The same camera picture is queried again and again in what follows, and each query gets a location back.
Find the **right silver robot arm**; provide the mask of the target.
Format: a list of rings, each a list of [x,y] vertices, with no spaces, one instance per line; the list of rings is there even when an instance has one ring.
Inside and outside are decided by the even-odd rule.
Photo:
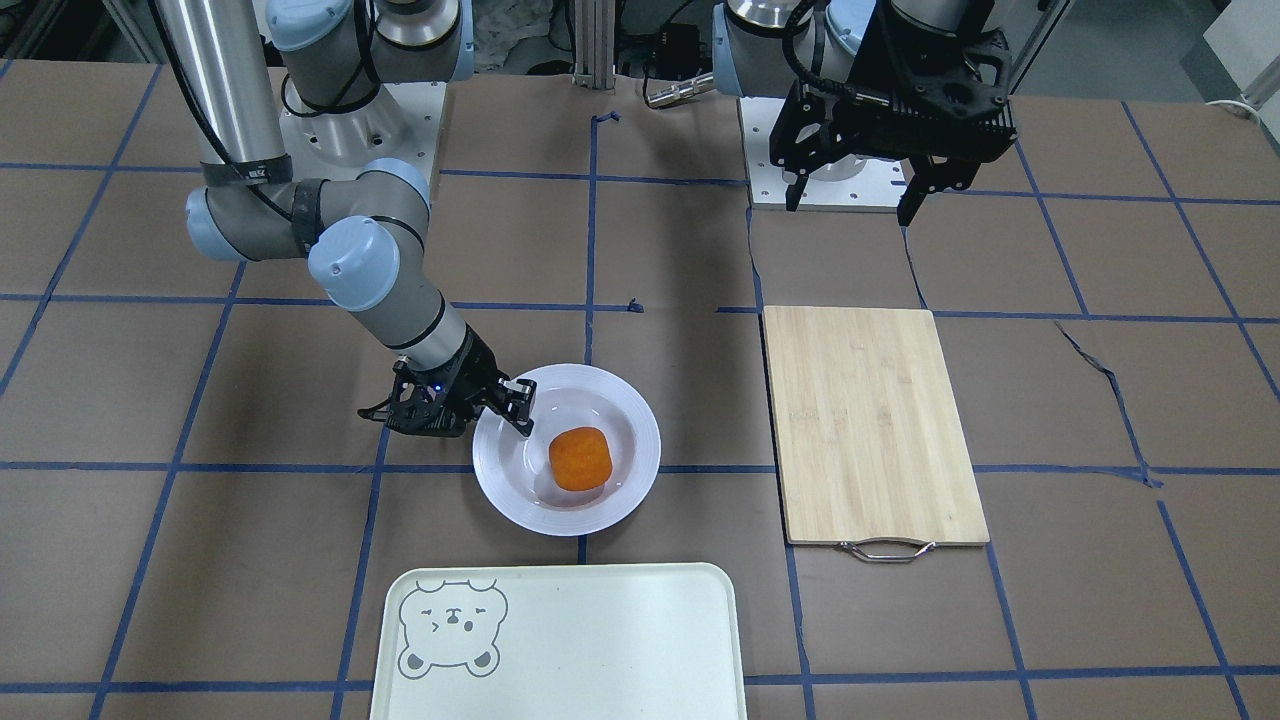
[[[426,138],[392,86],[474,72],[468,1],[270,1],[288,77],[270,79],[250,1],[151,1],[200,136],[193,245],[230,263],[302,259],[326,297],[396,354],[389,397],[361,416],[458,437],[484,413],[521,436],[536,384],[493,351],[422,268],[431,222]]]

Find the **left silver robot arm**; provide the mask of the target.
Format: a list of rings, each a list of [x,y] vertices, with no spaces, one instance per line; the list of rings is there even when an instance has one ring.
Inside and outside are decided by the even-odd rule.
[[[722,1],[716,90],[739,100],[755,204],[893,211],[968,190],[1018,129],[1006,1]]]

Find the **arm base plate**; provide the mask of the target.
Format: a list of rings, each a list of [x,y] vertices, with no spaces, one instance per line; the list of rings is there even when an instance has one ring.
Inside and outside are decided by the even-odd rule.
[[[774,164],[771,132],[785,106],[781,97],[741,97],[742,131],[751,208],[783,211],[786,193],[797,178]],[[893,214],[908,182],[899,161],[858,154],[828,152],[829,163],[806,172],[799,211],[868,211]]]
[[[435,190],[436,155],[447,106],[444,82],[388,83],[366,106],[346,114],[298,117],[293,83],[282,81],[288,108],[280,114],[282,137],[291,156],[292,179],[351,181],[381,158],[393,158]]]

